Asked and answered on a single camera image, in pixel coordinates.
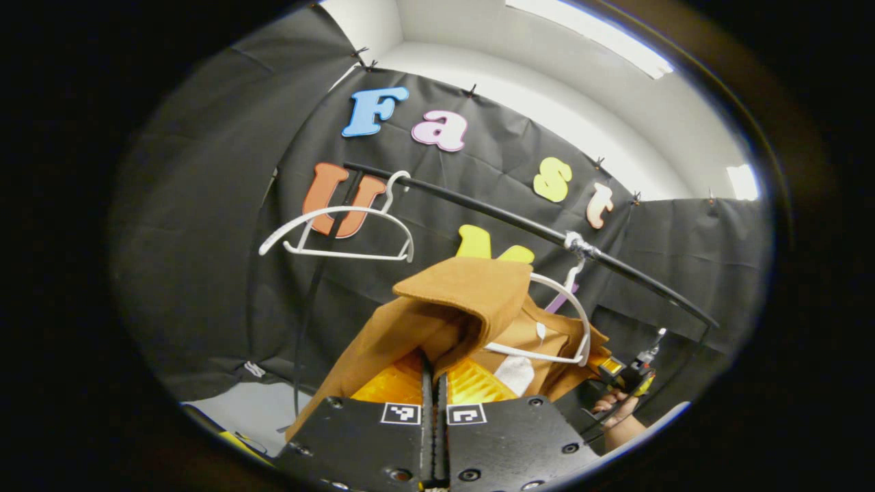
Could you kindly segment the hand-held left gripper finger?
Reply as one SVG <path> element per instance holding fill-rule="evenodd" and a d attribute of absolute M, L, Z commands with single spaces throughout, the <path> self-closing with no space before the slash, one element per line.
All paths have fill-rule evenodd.
<path fill-rule="evenodd" d="M 450 491 L 531 491 L 600 460 L 549 399 L 517 396 L 472 359 L 449 368 L 440 388 L 438 456 Z"/>
<path fill-rule="evenodd" d="M 310 491 L 421 491 L 433 478 L 431 368 L 416 350 L 318 405 L 273 461 Z"/>

